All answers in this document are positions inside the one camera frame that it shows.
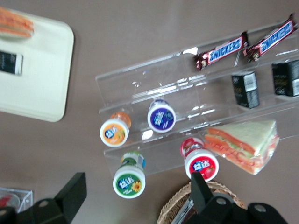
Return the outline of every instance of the small bottle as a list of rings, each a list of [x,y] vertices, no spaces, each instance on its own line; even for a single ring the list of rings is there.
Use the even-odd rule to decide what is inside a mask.
[[[131,127],[131,118],[124,112],[114,113],[100,128],[100,138],[109,147],[125,144]]]
[[[204,149],[204,143],[198,138],[188,138],[180,148],[185,160],[185,170],[191,179],[191,173],[200,172],[206,182],[213,179],[219,171],[219,163],[209,150]]]
[[[170,131],[176,123],[176,113],[169,104],[162,99],[156,99],[149,106],[148,124],[157,133]]]
[[[138,152],[128,152],[114,175],[113,188],[123,198],[138,197],[145,189],[145,159]]]

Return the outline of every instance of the metal bolt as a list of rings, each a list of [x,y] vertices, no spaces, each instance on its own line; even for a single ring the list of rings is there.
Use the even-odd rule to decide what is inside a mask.
[[[2,211],[0,211],[0,216],[5,215],[6,213],[7,213],[7,210],[2,210]]]
[[[42,201],[40,204],[39,204],[39,207],[42,208],[42,207],[46,207],[47,205],[49,204],[48,201]]]
[[[217,202],[218,204],[221,204],[221,205],[225,205],[225,204],[226,204],[226,201],[225,201],[222,197],[217,198],[216,202]]]
[[[266,208],[262,206],[261,204],[256,204],[254,208],[259,212],[266,212]]]

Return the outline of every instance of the sandwich wrapper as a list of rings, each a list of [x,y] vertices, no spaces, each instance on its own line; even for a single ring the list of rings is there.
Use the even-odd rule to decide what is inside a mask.
[[[264,120],[211,126],[205,140],[207,149],[255,175],[272,157],[279,136],[276,121]]]

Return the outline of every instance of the black label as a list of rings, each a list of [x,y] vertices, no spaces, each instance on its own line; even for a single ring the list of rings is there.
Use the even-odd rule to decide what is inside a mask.
[[[259,106],[259,97],[254,72],[247,75],[232,75],[237,104],[248,108]]]
[[[299,95],[299,60],[272,64],[274,91],[276,95]]]
[[[15,74],[15,54],[0,51],[0,70]]]

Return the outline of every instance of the sandwich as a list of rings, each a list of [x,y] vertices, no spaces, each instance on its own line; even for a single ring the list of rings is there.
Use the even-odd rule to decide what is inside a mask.
[[[0,7],[0,36],[29,38],[33,32],[31,20]]]
[[[257,174],[272,157],[279,141],[274,120],[211,126],[205,147],[250,174]]]

